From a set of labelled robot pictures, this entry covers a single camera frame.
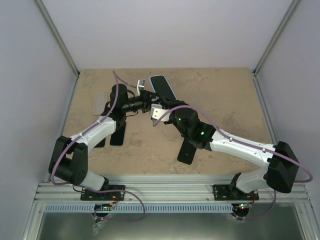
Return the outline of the dark teal smartphone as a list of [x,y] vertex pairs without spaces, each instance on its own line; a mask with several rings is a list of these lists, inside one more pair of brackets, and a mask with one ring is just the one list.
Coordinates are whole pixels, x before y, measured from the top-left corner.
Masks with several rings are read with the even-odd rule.
[[122,146],[124,144],[125,140],[125,133],[126,133],[126,126],[127,124],[124,123],[123,126],[121,126],[119,129],[117,129],[110,138],[109,144],[111,146]]

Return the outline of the right aluminium corner post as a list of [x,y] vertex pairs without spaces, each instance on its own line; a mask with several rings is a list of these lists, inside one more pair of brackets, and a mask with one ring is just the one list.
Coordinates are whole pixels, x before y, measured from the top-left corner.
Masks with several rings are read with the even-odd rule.
[[260,57],[256,67],[252,70],[252,74],[257,77],[260,70],[262,69],[265,61],[267,60],[268,56],[272,52],[273,48],[275,47],[276,43],[280,39],[282,33],[284,32],[285,28],[289,24],[291,18],[295,14],[296,10],[298,9],[299,5],[301,4],[301,0],[292,0],[288,9],[286,10],[285,14],[283,15],[278,27],[276,28],[274,34],[272,35],[267,47],[265,48],[262,56]]

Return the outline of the aluminium rail frame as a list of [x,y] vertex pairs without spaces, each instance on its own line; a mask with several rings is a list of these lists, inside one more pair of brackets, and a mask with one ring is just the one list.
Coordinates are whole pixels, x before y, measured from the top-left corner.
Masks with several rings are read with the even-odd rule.
[[[188,204],[216,203],[236,204],[235,200],[216,201],[212,185],[226,185],[232,180],[231,175],[111,175],[112,185],[125,185],[124,200],[117,204]],[[303,183],[296,183],[291,193],[274,193],[269,188],[256,190],[259,200],[255,204],[271,203],[273,199],[280,206],[293,205],[294,215],[298,220],[298,230],[306,240],[318,240],[320,230],[313,215],[313,206]],[[31,211],[23,233],[24,240],[35,240],[40,235],[47,204],[108,204],[109,201],[82,201],[83,190],[71,184],[54,186],[49,182],[37,187]]]

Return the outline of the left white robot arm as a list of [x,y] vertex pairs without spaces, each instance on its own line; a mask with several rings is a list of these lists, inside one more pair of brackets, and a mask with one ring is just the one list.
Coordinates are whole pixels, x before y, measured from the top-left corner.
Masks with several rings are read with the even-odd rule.
[[55,178],[64,184],[90,189],[99,200],[110,193],[109,180],[89,170],[89,153],[101,147],[106,137],[111,136],[116,143],[124,139],[126,114],[129,112],[149,112],[156,103],[157,93],[141,90],[137,96],[129,97],[130,90],[124,84],[112,87],[110,101],[105,104],[100,117],[82,132],[71,137],[60,136],[54,145],[48,172],[55,185]]

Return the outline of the circuit board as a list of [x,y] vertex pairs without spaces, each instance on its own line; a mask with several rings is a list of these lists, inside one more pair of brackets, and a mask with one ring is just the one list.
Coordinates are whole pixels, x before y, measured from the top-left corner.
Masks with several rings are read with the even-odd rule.
[[247,203],[240,203],[238,205],[238,208],[241,209],[241,210],[244,210],[244,209],[249,209],[251,208],[253,205],[253,202],[247,202]]
[[95,212],[110,212],[116,208],[116,202],[95,204],[93,210]]

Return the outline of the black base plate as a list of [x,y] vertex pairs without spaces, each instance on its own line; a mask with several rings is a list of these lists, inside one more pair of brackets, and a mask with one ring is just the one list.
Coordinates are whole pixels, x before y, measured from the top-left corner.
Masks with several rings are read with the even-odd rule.
[[123,201],[125,197],[124,190],[126,189],[125,185],[110,185],[110,190],[115,190],[108,193],[97,193],[89,190],[82,190],[80,200],[81,201],[111,201],[119,202]]
[[214,184],[211,190],[216,201],[256,201],[260,199],[257,190],[245,193],[236,187],[230,188],[228,184]]

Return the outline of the black cased phone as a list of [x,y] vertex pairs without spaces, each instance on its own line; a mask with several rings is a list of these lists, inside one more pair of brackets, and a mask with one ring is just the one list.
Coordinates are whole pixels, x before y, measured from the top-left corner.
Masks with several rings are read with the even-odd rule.
[[104,148],[106,145],[106,139],[102,139],[96,146],[95,148]]
[[180,163],[191,165],[195,156],[197,148],[189,143],[186,139],[183,140],[177,160]]

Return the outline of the left circuit board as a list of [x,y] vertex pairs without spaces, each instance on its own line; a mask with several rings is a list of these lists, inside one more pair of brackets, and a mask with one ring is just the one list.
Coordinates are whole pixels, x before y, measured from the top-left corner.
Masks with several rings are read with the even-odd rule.
[[93,210],[95,212],[110,212],[116,208],[116,202],[95,204]]

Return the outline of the left aluminium corner post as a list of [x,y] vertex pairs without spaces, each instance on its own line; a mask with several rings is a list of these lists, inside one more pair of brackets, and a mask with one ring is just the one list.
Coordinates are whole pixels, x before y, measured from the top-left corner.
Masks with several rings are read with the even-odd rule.
[[36,7],[38,8],[40,14],[42,15],[45,23],[47,24],[50,32],[52,33],[53,38],[55,39],[58,47],[60,48],[62,54],[64,55],[68,65],[72,69],[75,77],[78,78],[80,75],[80,71],[78,70],[70,52],[68,51],[67,46],[65,45],[65,43],[64,43],[49,11],[47,10],[44,2],[42,0],[34,0],[34,3],[36,5]]

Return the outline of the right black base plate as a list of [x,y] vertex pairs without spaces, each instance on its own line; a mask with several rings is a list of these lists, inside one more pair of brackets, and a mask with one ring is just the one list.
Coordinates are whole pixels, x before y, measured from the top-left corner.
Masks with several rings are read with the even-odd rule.
[[257,190],[245,193],[236,187],[230,188],[228,184],[214,184],[211,190],[216,201],[256,201],[260,199]]

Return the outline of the clear plastic bag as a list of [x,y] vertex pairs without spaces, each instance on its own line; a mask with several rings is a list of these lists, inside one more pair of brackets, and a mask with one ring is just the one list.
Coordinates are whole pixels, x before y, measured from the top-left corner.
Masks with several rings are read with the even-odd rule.
[[95,219],[95,222],[92,226],[92,235],[96,236],[99,231],[105,226],[106,222],[106,219]]

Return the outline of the right circuit board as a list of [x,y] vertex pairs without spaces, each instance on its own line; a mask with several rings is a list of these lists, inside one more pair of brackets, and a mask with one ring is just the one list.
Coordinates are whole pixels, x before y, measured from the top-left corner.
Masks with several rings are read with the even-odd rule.
[[240,203],[238,205],[238,208],[241,209],[241,210],[244,210],[244,209],[249,209],[251,208],[253,205],[253,202],[247,202],[247,203]]

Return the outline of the beige phone case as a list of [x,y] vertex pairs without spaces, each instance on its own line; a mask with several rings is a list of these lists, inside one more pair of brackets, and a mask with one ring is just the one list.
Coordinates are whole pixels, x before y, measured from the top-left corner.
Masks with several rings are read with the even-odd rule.
[[104,111],[107,101],[108,101],[108,94],[106,92],[97,93],[94,96],[93,114],[100,115]]

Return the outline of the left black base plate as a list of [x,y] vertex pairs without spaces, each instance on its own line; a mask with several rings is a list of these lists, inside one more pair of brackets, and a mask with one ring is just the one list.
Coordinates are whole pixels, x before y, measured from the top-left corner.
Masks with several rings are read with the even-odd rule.
[[108,193],[97,193],[89,190],[82,190],[80,200],[81,201],[111,201],[119,202],[123,201],[125,197],[124,190],[126,189],[125,185],[110,185],[110,190],[115,190]]

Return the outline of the aluminium corner post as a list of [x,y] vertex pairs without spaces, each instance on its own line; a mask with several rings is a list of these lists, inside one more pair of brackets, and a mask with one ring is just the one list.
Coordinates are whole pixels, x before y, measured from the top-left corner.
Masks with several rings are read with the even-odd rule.
[[282,33],[284,32],[285,28],[289,24],[291,18],[295,14],[296,10],[298,9],[299,5],[301,4],[301,0],[292,0],[288,9],[286,10],[285,14],[283,15],[278,27],[276,28],[274,34],[272,35],[267,47],[265,48],[262,56],[260,57],[256,67],[252,70],[252,74],[257,77],[260,70],[262,69],[265,61],[267,60],[268,56],[272,52],[273,48],[275,47],[276,43],[280,39]]
[[36,7],[38,8],[40,14],[42,15],[45,23],[47,24],[50,32],[52,33],[53,38],[55,39],[58,47],[60,48],[62,54],[64,55],[68,65],[72,69],[75,77],[78,78],[80,75],[80,71],[78,70],[70,52],[68,51],[67,46],[65,45],[65,43],[64,43],[49,11],[47,10],[44,2],[42,0],[34,0],[34,3],[36,5]]

